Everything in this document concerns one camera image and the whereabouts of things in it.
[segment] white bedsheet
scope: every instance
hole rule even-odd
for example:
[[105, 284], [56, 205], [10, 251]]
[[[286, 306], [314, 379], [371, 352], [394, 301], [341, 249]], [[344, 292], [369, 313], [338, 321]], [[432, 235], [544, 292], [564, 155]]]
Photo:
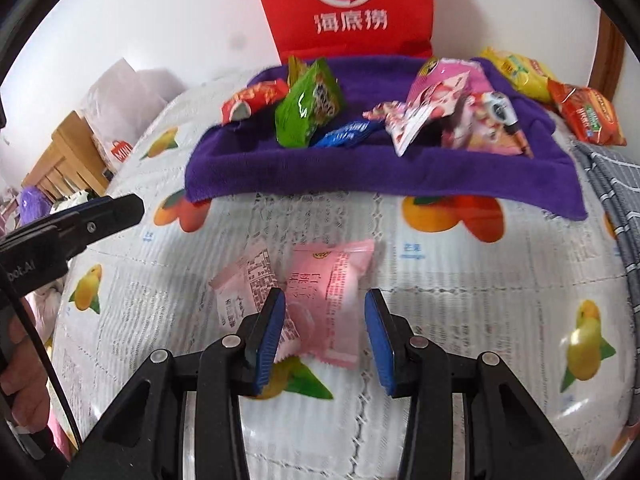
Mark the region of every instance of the white bedsheet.
[[[164, 110], [110, 187], [112, 196], [133, 192], [144, 200], [143, 221], [92, 245], [69, 272], [53, 364], [82, 435], [153, 350], [183, 354], [217, 339], [216, 303], [206, 282], [238, 257], [250, 237], [265, 238], [283, 285], [293, 244], [372, 237], [376, 253], [361, 295], [379, 287], [394, 313], [447, 351], [472, 357], [498, 352], [586, 478], [596, 478], [610, 464], [610, 449], [626, 421], [636, 353], [622, 261], [585, 179], [588, 220], [570, 222], [498, 200], [506, 229], [496, 243], [481, 242], [462, 222], [444, 232], [418, 231], [402, 214], [404, 197], [373, 193], [228, 196], [212, 202], [194, 233], [185, 233], [177, 221], [156, 226], [158, 205], [184, 186], [184, 167], [197, 140], [220, 120], [222, 102], [251, 76], [237, 73], [192, 89]], [[174, 126], [178, 148], [141, 160]], [[95, 264], [102, 267], [100, 314], [80, 312], [68, 298]], [[583, 300], [598, 305], [603, 336], [616, 355], [602, 362], [593, 379], [561, 393], [566, 346]], [[359, 370], [305, 360], [334, 400], [291, 393], [241, 399], [252, 478], [395, 478], [408, 401], [384, 394], [364, 327], [360, 332]], [[454, 478], [462, 478], [459, 399], [454, 411]], [[185, 478], [192, 474], [192, 429], [186, 431]]]

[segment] orange snack package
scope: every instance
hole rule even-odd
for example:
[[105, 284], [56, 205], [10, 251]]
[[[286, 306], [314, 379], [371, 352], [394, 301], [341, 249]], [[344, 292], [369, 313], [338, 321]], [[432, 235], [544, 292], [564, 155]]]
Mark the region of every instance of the orange snack package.
[[613, 104], [600, 92], [551, 79], [548, 89], [578, 140], [601, 146], [626, 146]]

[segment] pink snack bag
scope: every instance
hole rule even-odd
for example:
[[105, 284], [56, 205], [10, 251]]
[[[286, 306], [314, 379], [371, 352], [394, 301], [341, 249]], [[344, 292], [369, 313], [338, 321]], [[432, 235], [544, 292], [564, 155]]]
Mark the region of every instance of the pink snack bag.
[[467, 95], [448, 119], [448, 128], [442, 132], [443, 148], [533, 158], [516, 111], [505, 94]]
[[465, 72], [468, 72], [466, 89], [469, 92], [484, 93], [494, 91], [491, 83], [484, 75], [482, 66], [478, 62], [449, 59], [447, 57], [440, 59], [432, 57], [418, 71], [406, 101], [408, 103], [415, 101], [427, 88]]
[[300, 353], [345, 368], [358, 365], [363, 312], [358, 280], [369, 267], [373, 249], [373, 240], [294, 247], [286, 295], [302, 340]]
[[465, 96], [468, 78], [469, 72], [460, 73], [425, 88], [414, 101], [382, 103], [362, 116], [369, 120], [384, 119], [396, 155], [403, 156], [423, 126], [450, 116], [456, 110], [456, 105]]
[[[264, 241], [248, 246], [242, 256], [222, 270], [209, 285], [216, 293], [223, 333], [235, 333], [245, 316], [262, 310], [269, 291], [278, 286]], [[289, 317], [287, 306], [275, 362], [297, 355], [299, 350], [300, 335]]]

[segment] candy wrapper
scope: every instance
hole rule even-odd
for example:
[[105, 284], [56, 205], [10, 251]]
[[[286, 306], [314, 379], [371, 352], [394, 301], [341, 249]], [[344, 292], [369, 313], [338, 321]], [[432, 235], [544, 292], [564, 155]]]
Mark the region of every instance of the candy wrapper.
[[465, 72], [468, 74], [466, 88], [470, 92], [484, 93], [494, 91], [491, 83], [484, 75], [482, 66], [477, 61], [432, 57], [418, 71], [406, 102], [410, 103], [419, 99], [425, 90]]
[[[235, 333], [245, 316], [261, 311], [271, 288], [278, 286], [265, 243], [249, 246], [240, 259], [222, 270], [209, 285], [216, 293], [223, 334]], [[287, 305], [275, 362], [296, 355], [299, 350], [300, 334], [289, 317]]]
[[410, 103], [382, 103], [372, 111], [364, 112], [363, 117], [369, 120], [384, 118], [396, 155], [403, 156], [422, 127], [454, 112], [457, 102], [465, 94], [468, 77], [468, 72], [464, 72], [437, 83]]
[[496, 52], [490, 47], [484, 49], [480, 56], [491, 61], [521, 94], [541, 103], [553, 103], [546, 84], [556, 77], [539, 61], [512, 52]]
[[314, 148], [332, 148], [335, 146], [350, 148], [351, 146], [361, 143], [373, 132], [384, 129], [385, 123], [383, 120], [353, 121], [326, 134], [322, 139], [314, 144]]
[[501, 92], [464, 96], [443, 124], [443, 148], [533, 158], [516, 111]]
[[549, 92], [578, 140], [626, 146], [613, 105], [597, 90], [549, 80]]
[[276, 108], [276, 138], [285, 148], [306, 148], [318, 126], [344, 106], [342, 92], [326, 60], [316, 60]]
[[295, 85], [303, 75], [309, 70], [309, 66], [296, 56], [289, 56], [289, 75], [287, 76], [287, 84], [289, 88]]
[[358, 279], [369, 267], [373, 249], [373, 240], [294, 247], [286, 295], [300, 331], [301, 352], [337, 366], [358, 365], [363, 312]]
[[222, 124], [248, 119], [258, 110], [283, 99], [288, 93], [289, 86], [282, 79], [263, 81], [244, 88], [222, 105]]

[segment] human hand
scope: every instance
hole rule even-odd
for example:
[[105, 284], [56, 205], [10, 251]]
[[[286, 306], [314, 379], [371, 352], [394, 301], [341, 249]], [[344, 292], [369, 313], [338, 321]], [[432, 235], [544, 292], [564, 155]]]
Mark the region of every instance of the human hand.
[[[31, 321], [34, 321], [33, 311], [27, 301], [23, 299], [22, 304]], [[17, 317], [9, 323], [8, 336], [15, 344], [14, 354], [0, 375], [0, 388], [8, 396], [17, 393], [12, 408], [14, 419], [30, 433], [36, 433], [43, 430], [49, 420], [47, 373]]]

